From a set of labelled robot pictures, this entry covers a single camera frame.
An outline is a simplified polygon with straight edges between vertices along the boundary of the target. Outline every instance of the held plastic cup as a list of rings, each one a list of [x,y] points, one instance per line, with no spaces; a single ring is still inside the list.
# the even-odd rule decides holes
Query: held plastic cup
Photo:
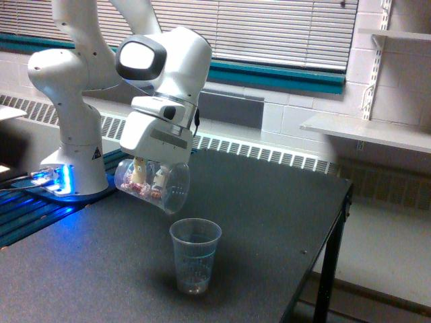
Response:
[[[187,164],[163,165],[143,159],[125,159],[117,167],[115,186],[150,202],[167,214],[180,211],[190,187]]]
[[[174,243],[176,286],[196,295],[208,288],[222,229],[209,220],[183,219],[169,229]]]

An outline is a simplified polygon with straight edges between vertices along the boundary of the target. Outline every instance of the table leg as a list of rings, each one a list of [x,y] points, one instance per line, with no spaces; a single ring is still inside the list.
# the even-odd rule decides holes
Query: table leg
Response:
[[[347,197],[343,209],[341,210],[341,215],[337,220],[337,224],[326,243],[325,258],[323,259],[322,275],[319,284],[319,291],[317,292],[317,302],[314,310],[313,323],[326,322],[327,319],[341,238],[343,236],[344,223],[347,217],[347,208],[349,205],[350,200]]]

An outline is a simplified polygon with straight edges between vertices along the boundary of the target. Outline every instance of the heating vent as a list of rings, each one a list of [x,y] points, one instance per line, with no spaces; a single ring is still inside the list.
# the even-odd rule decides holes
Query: heating vent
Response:
[[[57,111],[54,106],[45,102],[0,95],[0,104],[27,112],[23,118],[29,122],[46,124],[50,127],[58,126]],[[118,142],[124,126],[124,117],[101,112],[104,139]],[[322,160],[316,155],[298,153],[289,149],[274,149],[268,145],[254,144],[201,132],[198,132],[198,135],[193,138],[193,148],[223,151],[312,172],[348,178],[354,182],[355,196],[404,207],[430,210],[431,180],[428,178],[353,163],[340,165]]]
[[[52,127],[59,125],[59,116],[54,106],[44,102],[30,101],[22,98],[1,95],[0,104],[11,106],[27,112],[23,118],[32,122],[47,124]],[[124,117],[100,113],[102,137],[112,141],[120,141],[126,120]]]

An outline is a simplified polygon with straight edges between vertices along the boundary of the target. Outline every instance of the teal trim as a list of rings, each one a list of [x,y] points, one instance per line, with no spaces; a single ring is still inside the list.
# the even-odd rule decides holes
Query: teal trim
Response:
[[[342,94],[345,84],[344,74],[220,61],[211,63],[209,78],[332,94]]]
[[[33,53],[49,48],[75,48],[72,42],[0,33],[0,49]],[[261,87],[342,94],[345,75],[213,60],[209,79]]]
[[[48,38],[16,36],[0,33],[0,49],[18,50],[31,54],[50,48],[75,48],[74,43]]]

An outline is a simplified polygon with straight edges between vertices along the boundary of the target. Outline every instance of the cup rim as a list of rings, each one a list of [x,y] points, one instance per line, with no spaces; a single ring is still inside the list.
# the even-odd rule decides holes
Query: cup rim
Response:
[[[215,225],[219,229],[220,234],[215,239],[210,240],[210,241],[206,241],[206,242],[188,242],[188,241],[181,240],[181,239],[177,238],[176,236],[174,236],[174,234],[172,232],[172,227],[174,225],[176,225],[177,223],[180,223],[180,222],[183,222],[183,221],[187,221],[187,220],[199,220],[199,221],[203,221],[203,222],[208,222],[208,223],[210,223],[212,225]],[[213,244],[214,242],[216,242],[217,240],[219,240],[221,238],[222,234],[223,234],[223,231],[222,231],[221,227],[217,223],[215,223],[213,221],[206,220],[206,219],[201,219],[200,217],[187,217],[186,219],[181,219],[181,220],[175,221],[170,226],[169,233],[170,233],[170,236],[172,237],[172,239],[174,239],[177,242],[180,242],[181,244],[188,244],[188,245],[193,245],[193,246],[204,246],[206,244]]]

